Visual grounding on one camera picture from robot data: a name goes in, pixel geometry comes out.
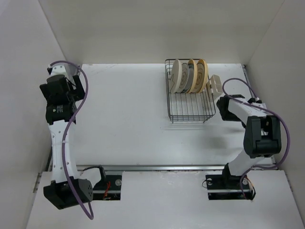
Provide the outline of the yellow bear plate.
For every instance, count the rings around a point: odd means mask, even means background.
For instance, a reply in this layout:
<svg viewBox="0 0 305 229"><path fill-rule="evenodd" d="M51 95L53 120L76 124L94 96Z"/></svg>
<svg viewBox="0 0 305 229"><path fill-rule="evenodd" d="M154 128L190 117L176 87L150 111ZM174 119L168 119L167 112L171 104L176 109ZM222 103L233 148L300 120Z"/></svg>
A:
<svg viewBox="0 0 305 229"><path fill-rule="evenodd" d="M197 62L197 79L192 93L201 93L208 82L208 65L204 59Z"/></svg>

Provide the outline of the plate with lettered rim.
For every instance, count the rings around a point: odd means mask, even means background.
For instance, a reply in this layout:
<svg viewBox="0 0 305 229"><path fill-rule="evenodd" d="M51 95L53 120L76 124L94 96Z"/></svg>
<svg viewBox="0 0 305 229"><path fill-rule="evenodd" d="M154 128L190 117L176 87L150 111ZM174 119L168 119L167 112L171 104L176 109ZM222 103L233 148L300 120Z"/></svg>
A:
<svg viewBox="0 0 305 229"><path fill-rule="evenodd" d="M190 59L188 61L188 66L189 66L189 78L188 78L186 93L190 94L194 90L197 81L197 64L194 59Z"/></svg>

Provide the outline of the white plate green rim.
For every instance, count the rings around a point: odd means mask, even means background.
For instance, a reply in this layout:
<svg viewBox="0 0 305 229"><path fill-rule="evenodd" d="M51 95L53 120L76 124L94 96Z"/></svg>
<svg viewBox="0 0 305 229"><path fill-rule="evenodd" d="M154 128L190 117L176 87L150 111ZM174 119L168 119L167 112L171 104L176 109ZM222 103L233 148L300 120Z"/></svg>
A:
<svg viewBox="0 0 305 229"><path fill-rule="evenodd" d="M179 86L179 93L185 93L186 90L189 87L189 65L187 63L182 64L182 77L181 77L181 83Z"/></svg>

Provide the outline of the cream plate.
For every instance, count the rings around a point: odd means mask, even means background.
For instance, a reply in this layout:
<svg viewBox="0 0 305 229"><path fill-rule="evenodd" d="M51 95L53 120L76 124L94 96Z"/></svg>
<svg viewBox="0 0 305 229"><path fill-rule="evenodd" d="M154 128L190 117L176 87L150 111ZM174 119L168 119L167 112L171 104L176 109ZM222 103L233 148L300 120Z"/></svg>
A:
<svg viewBox="0 0 305 229"><path fill-rule="evenodd" d="M181 61L176 59L173 63L171 76L169 79L169 90L171 93L177 92L182 79L182 64Z"/></svg>

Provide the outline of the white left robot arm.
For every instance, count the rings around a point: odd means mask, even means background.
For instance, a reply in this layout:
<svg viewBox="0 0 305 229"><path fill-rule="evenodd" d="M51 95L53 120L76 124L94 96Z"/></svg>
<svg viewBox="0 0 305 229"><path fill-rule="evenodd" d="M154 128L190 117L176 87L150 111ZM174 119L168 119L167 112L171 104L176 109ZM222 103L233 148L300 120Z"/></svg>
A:
<svg viewBox="0 0 305 229"><path fill-rule="evenodd" d="M46 121L51 133L53 162L51 183L43 188L43 194L57 209L65 209L90 203L92 186L104 188L107 178L101 173L94 173L90 181L81 178L71 155L76 102L85 96L78 73L72 72L66 63L56 63L47 70L50 76L40 85L40 90L47 101Z"/></svg>

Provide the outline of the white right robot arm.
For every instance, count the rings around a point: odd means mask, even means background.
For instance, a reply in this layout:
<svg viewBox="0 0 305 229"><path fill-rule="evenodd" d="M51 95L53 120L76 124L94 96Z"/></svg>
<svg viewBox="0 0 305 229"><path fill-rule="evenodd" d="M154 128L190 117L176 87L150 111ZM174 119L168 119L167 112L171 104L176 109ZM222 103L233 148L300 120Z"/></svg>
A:
<svg viewBox="0 0 305 229"><path fill-rule="evenodd" d="M225 165L221 175L221 183L226 189L237 189L245 171L281 151L280 121L260 109L264 106L258 98L246 100L240 94L225 95L216 105L222 120L240 122L245 128L243 150Z"/></svg>

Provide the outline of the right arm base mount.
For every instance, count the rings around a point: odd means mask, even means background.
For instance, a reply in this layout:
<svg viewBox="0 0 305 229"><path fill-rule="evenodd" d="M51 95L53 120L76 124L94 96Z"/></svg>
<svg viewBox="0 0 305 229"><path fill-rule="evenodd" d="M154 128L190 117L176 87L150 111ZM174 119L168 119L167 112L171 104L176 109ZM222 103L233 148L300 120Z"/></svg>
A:
<svg viewBox="0 0 305 229"><path fill-rule="evenodd" d="M256 190L244 177L240 184L240 177L225 178L222 174L207 174L202 183L207 189L209 200L253 200Z"/></svg>

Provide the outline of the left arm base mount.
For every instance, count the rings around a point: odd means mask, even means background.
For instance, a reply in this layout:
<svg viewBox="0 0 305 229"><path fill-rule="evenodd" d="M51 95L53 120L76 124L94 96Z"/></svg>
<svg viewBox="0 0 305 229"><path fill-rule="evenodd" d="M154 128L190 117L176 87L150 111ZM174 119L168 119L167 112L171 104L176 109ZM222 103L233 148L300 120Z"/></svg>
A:
<svg viewBox="0 0 305 229"><path fill-rule="evenodd" d="M94 185L93 200L121 200L122 174L108 173L101 165L88 167L88 169L96 168L101 173L101 180Z"/></svg>

